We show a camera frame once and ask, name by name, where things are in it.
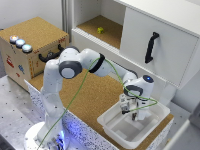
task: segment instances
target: white wall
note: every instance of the white wall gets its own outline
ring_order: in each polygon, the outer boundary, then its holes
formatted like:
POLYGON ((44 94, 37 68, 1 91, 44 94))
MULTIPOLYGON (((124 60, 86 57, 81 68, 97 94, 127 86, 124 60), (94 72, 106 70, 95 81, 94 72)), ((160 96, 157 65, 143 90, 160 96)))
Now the white wall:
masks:
POLYGON ((200 71, 181 90, 177 91, 173 102, 189 112, 195 109, 200 102, 200 71))
POLYGON ((0 29, 37 16, 62 29, 61 0, 0 0, 0 29))

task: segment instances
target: brown box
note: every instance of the brown box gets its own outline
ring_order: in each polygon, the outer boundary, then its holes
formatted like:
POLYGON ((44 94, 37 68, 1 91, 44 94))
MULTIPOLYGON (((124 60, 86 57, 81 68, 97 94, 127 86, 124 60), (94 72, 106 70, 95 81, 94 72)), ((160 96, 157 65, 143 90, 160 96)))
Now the brown box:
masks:
POLYGON ((45 63, 38 55, 48 57, 59 52, 58 45, 65 48, 69 45, 69 35, 45 20, 36 17, 0 31, 0 50, 8 76, 28 91, 24 82, 42 73, 45 63), (32 46, 31 53, 10 44, 10 36, 16 35, 32 46))

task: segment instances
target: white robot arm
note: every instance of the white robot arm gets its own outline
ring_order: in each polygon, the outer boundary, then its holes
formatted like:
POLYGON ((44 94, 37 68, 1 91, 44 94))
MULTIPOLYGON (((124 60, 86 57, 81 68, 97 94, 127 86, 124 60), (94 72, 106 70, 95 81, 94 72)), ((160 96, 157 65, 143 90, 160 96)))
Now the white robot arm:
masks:
MULTIPOLYGON (((66 48, 56 60, 49 60, 46 63, 44 70, 44 83, 41 89, 41 97, 43 105, 46 110, 45 124, 37 134, 37 140, 42 141, 44 135, 49 131, 53 124, 63 114, 64 109, 59 97, 59 91, 62 89, 63 78, 71 79, 76 77, 82 72, 82 69, 89 69, 91 63, 97 60, 90 70, 91 73, 99 77, 108 75, 110 72, 115 73, 112 66, 105 60, 105 57, 91 49, 84 49, 81 53, 75 47, 66 48)), ((141 97, 150 98, 154 81, 151 77, 144 75, 141 78, 137 78, 137 74, 133 71, 129 71, 115 62, 110 61, 111 64, 117 70, 119 76, 122 78, 124 86, 133 94, 141 97)), ((124 89, 124 93, 120 95, 120 106, 122 113, 128 113, 132 99, 135 96, 127 92, 124 89)), ((149 102, 146 99, 137 98, 137 107, 148 106, 149 102)), ((134 114, 135 120, 143 120, 146 117, 148 107, 137 110, 134 114)), ((59 121, 57 125, 45 138, 44 145, 49 141, 57 139, 55 135, 61 136, 62 121, 59 121)))

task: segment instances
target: black handle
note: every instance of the black handle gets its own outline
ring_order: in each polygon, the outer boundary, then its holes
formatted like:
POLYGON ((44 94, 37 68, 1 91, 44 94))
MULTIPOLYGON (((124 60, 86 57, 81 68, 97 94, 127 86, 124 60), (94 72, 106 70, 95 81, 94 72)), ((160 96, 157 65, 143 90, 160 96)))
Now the black handle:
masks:
POLYGON ((153 60, 153 57, 151 57, 151 53, 152 53, 152 49, 153 49, 153 45, 154 45, 154 40, 157 39, 159 37, 159 34, 156 32, 153 32, 153 36, 151 37, 149 44, 148 44, 148 48, 147 48, 147 53, 145 56, 145 63, 149 63, 150 61, 153 60))
POLYGON ((51 59, 55 59, 56 57, 60 56, 61 52, 64 50, 64 48, 61 47, 60 44, 58 45, 58 49, 60 50, 58 53, 55 53, 55 54, 53 54, 53 55, 51 55, 51 56, 49 56, 49 57, 46 57, 46 58, 43 57, 42 54, 39 54, 39 55, 38 55, 38 56, 39 56, 39 59, 40 59, 42 62, 44 62, 44 63, 46 63, 47 61, 49 61, 49 60, 51 60, 51 59))

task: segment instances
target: green wire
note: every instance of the green wire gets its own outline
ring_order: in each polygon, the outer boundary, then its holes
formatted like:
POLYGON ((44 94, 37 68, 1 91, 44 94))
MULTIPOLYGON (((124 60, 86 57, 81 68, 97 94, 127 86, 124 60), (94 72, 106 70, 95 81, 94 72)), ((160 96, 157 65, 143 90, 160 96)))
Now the green wire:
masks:
MULTIPOLYGON (((90 68, 91 68, 92 65, 93 65, 97 60, 99 60, 99 59, 100 59, 100 58, 97 58, 96 60, 94 60, 94 61, 91 63, 89 69, 87 70, 87 72, 86 72, 86 74, 85 74, 85 77, 83 78, 83 81, 82 81, 82 83, 81 83, 81 85, 80 85, 78 91, 76 92, 76 94, 74 95, 74 97, 72 98, 72 100, 70 101, 70 103, 68 104, 67 108, 65 109, 65 111, 63 112, 63 114, 60 116, 60 118, 59 118, 59 119, 53 124, 53 126, 49 129, 49 131, 47 132, 47 134, 45 135, 45 137, 44 137, 43 140, 41 141, 41 143, 40 143, 39 147, 37 148, 37 150, 39 150, 40 146, 43 144, 43 142, 44 142, 44 140, 46 139, 47 135, 51 132, 51 130, 55 127, 55 125, 62 119, 62 117, 64 116, 64 114, 67 112, 67 110, 69 109, 70 105, 72 104, 72 102, 74 101, 74 99, 76 98, 76 96, 78 95, 78 93, 80 92, 80 90, 81 90, 81 88, 82 88, 82 86, 83 86, 83 84, 84 84, 84 82, 85 82, 85 79, 86 79, 86 77, 87 77, 87 74, 88 74, 90 68)), ((110 63, 110 61, 108 61, 107 59, 106 59, 106 61, 107 61, 107 62, 111 65, 111 67, 115 70, 115 72, 116 72, 116 74, 117 74, 117 77, 118 77, 120 83, 122 84, 122 86, 123 86, 129 93, 131 93, 132 95, 134 95, 134 96, 136 96, 136 97, 138 97, 138 98, 142 98, 142 99, 146 99, 146 100, 150 100, 150 101, 154 101, 154 102, 155 102, 155 103, 153 103, 153 104, 151 104, 151 105, 144 106, 144 107, 140 107, 140 108, 136 108, 136 109, 132 109, 132 110, 130 110, 130 111, 135 111, 135 110, 138 110, 138 109, 141 109, 141 108, 145 108, 145 107, 149 107, 149 106, 153 106, 153 105, 156 105, 156 104, 157 104, 157 101, 154 100, 154 99, 149 99, 149 98, 141 97, 141 96, 135 95, 135 94, 133 94, 132 92, 130 92, 130 91, 124 86, 124 84, 123 84, 123 82, 122 82, 122 79, 120 78, 120 76, 119 76, 117 70, 116 70, 115 67, 112 65, 112 63, 110 63)))

